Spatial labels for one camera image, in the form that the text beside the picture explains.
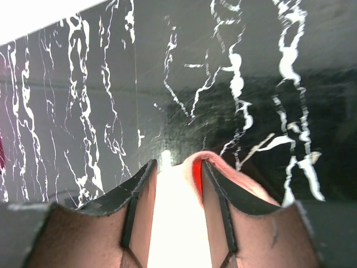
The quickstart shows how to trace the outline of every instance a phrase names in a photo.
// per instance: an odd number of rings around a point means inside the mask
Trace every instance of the black marble wall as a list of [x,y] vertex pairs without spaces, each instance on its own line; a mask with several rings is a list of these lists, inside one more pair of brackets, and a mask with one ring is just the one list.
[[113,0],[0,47],[0,198],[77,207],[213,150],[285,205],[352,200],[354,1]]

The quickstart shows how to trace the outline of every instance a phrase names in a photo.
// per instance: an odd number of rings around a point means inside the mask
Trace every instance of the white marble vein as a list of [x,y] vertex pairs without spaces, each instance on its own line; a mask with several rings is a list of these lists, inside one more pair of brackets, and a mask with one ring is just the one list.
[[130,32],[130,37],[132,39],[132,44],[135,42],[135,30],[134,30],[134,0],[130,0],[131,10],[128,11],[125,16],[127,24],[125,24],[125,29]]
[[154,107],[157,108],[160,112],[165,112],[157,103],[154,103]]
[[141,135],[140,130],[138,130],[138,147],[141,146],[141,139],[145,138],[145,135]]
[[[1,52],[0,52],[0,57],[1,57],[1,60],[2,60],[3,64],[6,65],[6,58]],[[3,92],[3,89],[4,88],[3,88],[2,84],[0,83],[0,99],[3,98],[3,97],[6,97],[6,96],[3,96],[3,95],[6,95]],[[5,184],[5,175],[6,175],[6,168],[5,167],[1,167],[1,169],[0,169],[0,177],[1,177],[0,193],[2,194],[1,201],[8,202],[9,201],[9,194],[8,194],[7,187],[6,187],[6,184]]]
[[[195,100],[194,100],[194,103],[192,105],[192,109],[191,109],[191,122],[189,124],[191,124],[193,122],[193,120],[195,119],[196,115],[195,115],[195,108],[196,108],[196,105],[197,103],[199,102],[199,99],[200,99],[200,93],[202,91],[205,91],[205,90],[208,90],[210,89],[214,83],[216,82],[216,77],[218,75],[218,72],[221,70],[221,66],[219,66],[217,68],[217,70],[214,72],[214,74],[212,75],[211,71],[210,71],[210,65],[209,65],[209,50],[207,49],[206,50],[206,55],[205,55],[205,64],[202,64],[202,67],[205,67],[205,71],[206,71],[206,81],[205,81],[205,84],[199,88],[198,90],[196,90],[196,94],[195,94]],[[196,67],[197,64],[189,64],[189,65],[185,65],[185,67],[188,67],[188,68],[197,68]]]
[[[292,155],[290,164],[287,167],[287,179],[284,184],[285,187],[285,196],[284,196],[284,202],[283,205],[289,205],[291,202],[293,202],[293,194],[292,190],[289,187],[290,181],[291,181],[291,170],[295,165],[298,165],[300,169],[303,170],[303,172],[306,175],[306,178],[308,179],[309,185],[310,185],[310,191],[312,195],[317,199],[317,200],[325,200],[324,196],[320,192],[320,184],[319,180],[317,178],[315,169],[313,168],[313,163],[311,159],[311,140],[310,140],[310,130],[308,128],[308,123],[307,123],[307,115],[308,115],[308,109],[305,105],[305,91],[306,89],[300,86],[300,76],[297,74],[294,69],[293,69],[293,63],[297,59],[298,56],[298,43],[300,41],[300,38],[304,34],[304,29],[305,29],[305,20],[307,16],[307,12],[302,10],[300,8],[300,3],[301,0],[294,0],[294,1],[279,1],[279,0],[273,0],[273,3],[278,7],[278,19],[280,20],[283,30],[280,35],[280,40],[279,40],[279,50],[282,53],[282,58],[279,64],[279,71],[281,73],[281,76],[283,80],[280,82],[280,84],[284,83],[286,80],[292,80],[294,82],[294,85],[296,89],[300,93],[300,100],[301,100],[301,108],[302,108],[302,113],[303,116],[301,117],[301,130],[295,130],[295,132],[300,133],[299,139],[305,143],[305,151],[306,151],[306,156],[304,160],[301,160],[297,162],[296,157]],[[298,29],[297,32],[291,42],[290,45],[286,44],[286,34],[289,28],[297,23],[298,24]],[[275,104],[279,108],[279,115],[282,121],[282,131],[286,133],[286,111],[283,109],[280,100],[278,99],[278,96],[275,95],[273,97],[273,100]]]
[[[103,79],[103,85],[105,87],[105,90],[110,98],[110,103],[111,103],[111,108],[112,108],[112,114],[113,114],[113,119],[111,123],[107,123],[105,125],[105,130],[104,130],[104,141],[107,144],[107,146],[110,148],[112,153],[118,155],[120,163],[122,164],[122,175],[120,178],[120,182],[123,180],[125,177],[125,174],[127,174],[129,177],[131,177],[131,172],[129,170],[129,167],[125,164],[124,162],[124,156],[126,156],[126,152],[123,146],[123,126],[118,118],[118,112],[115,110],[115,101],[114,97],[110,91],[110,88],[112,86],[110,82],[110,68],[107,62],[107,50],[110,45],[110,37],[111,37],[111,31],[110,28],[112,26],[112,20],[114,16],[114,11],[119,8],[119,1],[118,0],[113,0],[111,1],[105,11],[110,12],[109,13],[109,22],[107,25],[103,23],[102,17],[99,17],[99,37],[100,37],[100,47],[103,51],[103,63],[102,63],[102,79]],[[120,129],[120,141],[118,141],[115,136],[114,136],[114,129],[115,127],[119,127]]]
[[[46,34],[46,29],[42,29],[39,31],[40,35],[40,52],[41,52],[41,57],[42,57],[42,62],[44,65],[44,92],[45,92],[45,98],[46,98],[46,106],[47,106],[47,115],[49,118],[52,119],[53,123],[55,123],[55,106],[56,106],[56,100],[55,100],[55,92],[52,87],[52,74],[54,70],[54,59],[52,57],[52,35],[47,36]],[[45,55],[47,54],[50,58],[50,67],[47,66],[46,61],[44,59]],[[50,94],[47,92],[48,90],[46,89],[46,78],[48,77],[49,83],[50,83]]]
[[26,114],[28,116],[28,120],[24,120],[25,126],[32,136],[32,145],[35,152],[35,162],[36,162],[36,181],[41,179],[39,176],[39,169],[42,168],[44,170],[43,179],[45,181],[45,189],[41,189],[42,201],[48,201],[48,178],[47,171],[44,160],[41,155],[41,144],[38,135],[35,132],[35,117],[33,115],[32,109],[29,107],[28,102],[30,101],[31,89],[28,86],[28,79],[30,77],[30,51],[28,48],[28,36],[25,36],[25,68],[21,72],[22,77],[22,98],[23,98],[23,106],[25,108]]
[[[15,137],[14,150],[16,152],[15,154],[16,159],[14,159],[12,171],[14,174],[17,173],[17,170],[19,171],[19,176],[22,180],[21,193],[23,199],[24,201],[30,201],[28,197],[28,190],[27,190],[26,179],[25,179],[26,164],[27,164],[26,149],[21,141],[21,127],[25,127],[25,125],[21,123],[20,115],[18,112],[20,108],[21,100],[20,100],[20,93],[18,90],[17,78],[16,78],[16,42],[14,42],[12,45],[8,45],[7,53],[9,58],[9,67],[11,70],[11,82],[12,82],[12,89],[13,89],[12,113],[16,118],[15,126],[13,125],[13,122],[11,122],[13,135]],[[42,187],[40,182],[37,181],[37,183],[40,187],[40,191],[42,192]]]
[[[67,111],[70,112],[73,105],[77,101],[79,107],[81,109],[81,116],[80,120],[83,125],[83,131],[85,137],[83,138],[83,144],[85,146],[85,176],[79,178],[71,168],[72,172],[74,173],[75,180],[77,185],[80,189],[80,197],[79,197],[79,205],[83,204],[84,193],[86,192],[85,183],[87,180],[90,181],[97,187],[95,193],[90,193],[90,196],[87,198],[95,199],[99,196],[99,190],[103,192],[103,185],[102,185],[102,176],[101,171],[98,166],[99,161],[99,150],[97,144],[97,135],[96,129],[92,125],[90,121],[90,113],[91,113],[91,106],[90,106],[90,99],[87,94],[87,87],[86,87],[86,80],[88,77],[88,70],[86,67],[86,61],[89,52],[89,24],[86,20],[83,20],[80,15],[75,15],[72,17],[73,20],[76,20],[76,24],[71,21],[71,18],[67,18],[66,22],[69,25],[69,35],[68,35],[68,59],[70,64],[70,92],[69,92],[69,104],[67,107]],[[82,86],[80,89],[77,87],[78,81],[74,77],[74,63],[72,61],[72,55],[76,55],[79,60],[80,65],[80,73],[83,76]],[[65,153],[68,165],[71,167],[69,158]],[[92,169],[94,176],[90,178],[88,174],[88,170]]]
[[205,137],[203,138],[201,151],[203,151],[203,150],[206,149],[206,140],[207,140],[207,136],[205,136]]
[[266,147],[260,148],[258,150],[258,152],[268,151],[278,145],[286,144],[286,143],[291,143],[295,147],[296,142],[293,139],[289,138],[287,135],[279,136],[279,137],[274,138]]
[[235,102],[235,114],[239,111],[243,111],[245,124],[243,127],[243,131],[251,128],[253,125],[253,117],[248,112],[248,107],[252,105],[250,102],[246,102],[244,100],[239,99],[242,94],[242,90],[244,88],[244,79],[240,74],[240,67],[242,65],[242,57],[238,53],[233,52],[233,48],[242,40],[242,35],[245,31],[245,27],[243,27],[242,32],[238,35],[237,42],[231,45],[228,52],[228,58],[230,60],[230,67],[223,67],[222,71],[231,71],[233,72],[233,79],[230,81],[230,90]]
[[[226,46],[224,44],[224,41],[220,35],[219,32],[219,27],[222,25],[233,25],[233,24],[239,24],[241,19],[240,19],[240,15],[242,14],[240,12],[240,2],[237,5],[232,5],[227,3],[225,0],[212,0],[211,4],[210,4],[210,8],[211,8],[211,15],[213,16],[213,18],[216,20],[216,26],[214,27],[214,33],[212,37],[216,37],[217,40],[219,41],[220,45],[221,45],[221,49],[222,49],[222,53],[225,53],[226,51]],[[236,12],[238,14],[238,18],[229,18],[229,19],[222,19],[217,10],[216,10],[216,5],[217,4],[222,5],[223,7],[227,8],[230,11]]]
[[186,117],[189,117],[189,113],[186,110],[185,105],[179,101],[177,95],[175,94],[175,92],[173,91],[173,89],[170,87],[170,85],[168,84],[167,80],[168,80],[168,76],[170,74],[170,66],[173,62],[173,55],[172,55],[172,51],[177,47],[177,32],[176,32],[176,26],[171,27],[171,34],[170,34],[170,40],[167,44],[167,49],[166,49],[166,55],[165,55],[165,61],[163,63],[164,65],[164,75],[165,78],[163,80],[163,84],[165,85],[165,87],[167,88],[167,90],[171,93],[173,100],[180,105],[181,110],[185,113]]
[[260,148],[267,143],[272,137],[274,137],[274,133],[270,133],[262,142],[260,142],[258,145],[255,145],[250,149],[250,152],[248,155],[240,162],[240,166],[237,168],[237,170],[240,170],[245,162],[248,161],[256,152],[260,151]]

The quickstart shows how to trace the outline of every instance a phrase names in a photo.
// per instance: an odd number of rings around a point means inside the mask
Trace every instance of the pink lining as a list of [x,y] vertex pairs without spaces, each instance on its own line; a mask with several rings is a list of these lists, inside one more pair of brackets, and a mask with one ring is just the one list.
[[[280,206],[264,188],[250,177],[244,175],[241,172],[236,171],[230,165],[228,165],[219,155],[210,151],[197,152],[188,157],[183,163],[184,177],[187,181],[195,183],[193,167],[197,161],[207,160],[214,165],[226,178],[232,182],[238,184],[240,187],[254,194],[256,197],[263,199],[264,201]],[[200,194],[199,189],[195,183],[195,189],[197,194]]]

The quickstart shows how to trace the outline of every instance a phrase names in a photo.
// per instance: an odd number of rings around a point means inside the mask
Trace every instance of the pink leather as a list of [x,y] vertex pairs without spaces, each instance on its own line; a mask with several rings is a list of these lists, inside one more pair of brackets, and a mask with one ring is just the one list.
[[279,205],[258,183],[217,154],[195,153],[158,174],[148,267],[211,267],[205,212],[193,168],[202,159],[257,197]]

